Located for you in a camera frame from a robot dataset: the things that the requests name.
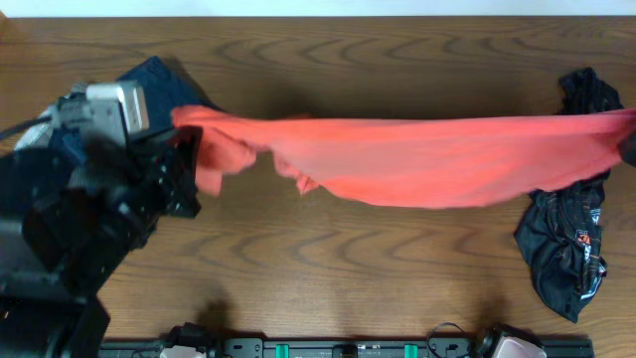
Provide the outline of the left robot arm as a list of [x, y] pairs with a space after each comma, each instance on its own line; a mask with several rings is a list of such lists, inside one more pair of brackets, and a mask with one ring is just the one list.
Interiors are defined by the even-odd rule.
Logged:
[[1, 160], [1, 353], [94, 357], [110, 318], [98, 292], [160, 218], [200, 211], [202, 132], [132, 141], [58, 129]]

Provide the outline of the red printed t-shirt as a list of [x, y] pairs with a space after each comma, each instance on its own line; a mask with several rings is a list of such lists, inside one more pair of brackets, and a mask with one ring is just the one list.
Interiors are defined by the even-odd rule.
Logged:
[[557, 190], [611, 168], [635, 113], [255, 120], [189, 105], [172, 121], [202, 130], [196, 182], [210, 194], [270, 152], [301, 193], [321, 187], [377, 206], [445, 209]]

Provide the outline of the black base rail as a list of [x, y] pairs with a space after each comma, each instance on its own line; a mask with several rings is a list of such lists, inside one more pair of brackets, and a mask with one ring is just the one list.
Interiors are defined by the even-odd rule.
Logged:
[[224, 339], [186, 323], [154, 340], [110, 340], [98, 349], [108, 358], [594, 358], [592, 341], [576, 336], [537, 336], [496, 324], [479, 336], [444, 322], [422, 339]]

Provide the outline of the black patterned garment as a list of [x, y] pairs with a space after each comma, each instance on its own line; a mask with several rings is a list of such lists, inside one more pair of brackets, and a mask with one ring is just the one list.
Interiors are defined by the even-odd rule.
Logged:
[[610, 173], [556, 191], [531, 192], [532, 204], [514, 233], [535, 292], [549, 309], [573, 323], [607, 274], [599, 219]]

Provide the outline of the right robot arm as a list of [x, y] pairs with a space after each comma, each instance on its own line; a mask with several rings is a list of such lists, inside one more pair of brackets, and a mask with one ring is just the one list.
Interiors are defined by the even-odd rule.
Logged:
[[[564, 189], [532, 193], [533, 204], [515, 233], [536, 293], [548, 308], [573, 323], [596, 295], [607, 271], [600, 255], [603, 229], [598, 220], [608, 175], [603, 172]], [[591, 357], [593, 349], [587, 341], [542, 341], [531, 333], [498, 324], [474, 344], [471, 355]]]

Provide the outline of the grey folded garment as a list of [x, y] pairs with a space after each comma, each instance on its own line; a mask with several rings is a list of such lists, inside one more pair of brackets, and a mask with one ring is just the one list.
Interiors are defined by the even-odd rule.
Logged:
[[[71, 91], [64, 98], [71, 98], [77, 94], [85, 94], [88, 83], [79, 83], [72, 86]], [[27, 147], [46, 147], [51, 139], [53, 130], [49, 123], [36, 124], [17, 140], [13, 150], [18, 151]]]

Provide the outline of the navy blue folded shorts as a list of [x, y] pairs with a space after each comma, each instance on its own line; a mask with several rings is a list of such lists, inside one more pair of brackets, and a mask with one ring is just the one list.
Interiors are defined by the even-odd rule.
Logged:
[[[217, 107], [203, 96], [203, 93], [195, 87], [192, 81], [188, 81], [172, 71], [157, 57], [146, 60], [115, 82], [123, 81], [136, 81], [143, 87], [150, 124], [147, 130], [131, 135], [127, 144], [145, 135], [157, 134], [170, 129], [172, 127], [171, 111], [177, 107], [185, 105]], [[47, 146], [60, 150], [65, 149], [78, 155], [83, 147], [90, 144], [84, 143], [77, 131], [53, 128], [51, 106], [45, 112], [45, 115], [51, 119], [50, 125], [53, 130]]]

